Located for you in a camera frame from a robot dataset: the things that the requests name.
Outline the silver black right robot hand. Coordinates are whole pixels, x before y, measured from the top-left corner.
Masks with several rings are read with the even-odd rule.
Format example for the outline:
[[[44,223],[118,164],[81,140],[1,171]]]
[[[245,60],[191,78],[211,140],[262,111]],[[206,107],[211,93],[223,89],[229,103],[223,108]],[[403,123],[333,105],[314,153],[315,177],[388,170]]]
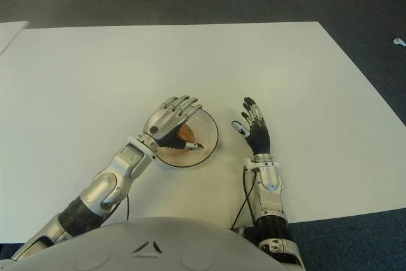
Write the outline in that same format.
[[[232,127],[242,135],[254,155],[271,154],[270,135],[258,104],[252,98],[245,97],[242,106],[246,111],[241,112],[241,116],[247,121],[249,127],[246,128],[236,120],[231,122]]]

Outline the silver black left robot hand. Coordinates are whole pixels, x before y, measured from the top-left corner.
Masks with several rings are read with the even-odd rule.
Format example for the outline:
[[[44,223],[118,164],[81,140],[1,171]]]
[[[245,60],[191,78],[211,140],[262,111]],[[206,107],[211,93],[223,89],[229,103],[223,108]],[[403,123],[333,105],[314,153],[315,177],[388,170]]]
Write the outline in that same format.
[[[197,101],[197,98],[187,95],[168,98],[148,118],[143,133],[151,137],[159,147],[202,150],[202,144],[184,140],[178,135],[182,126],[202,108]]]

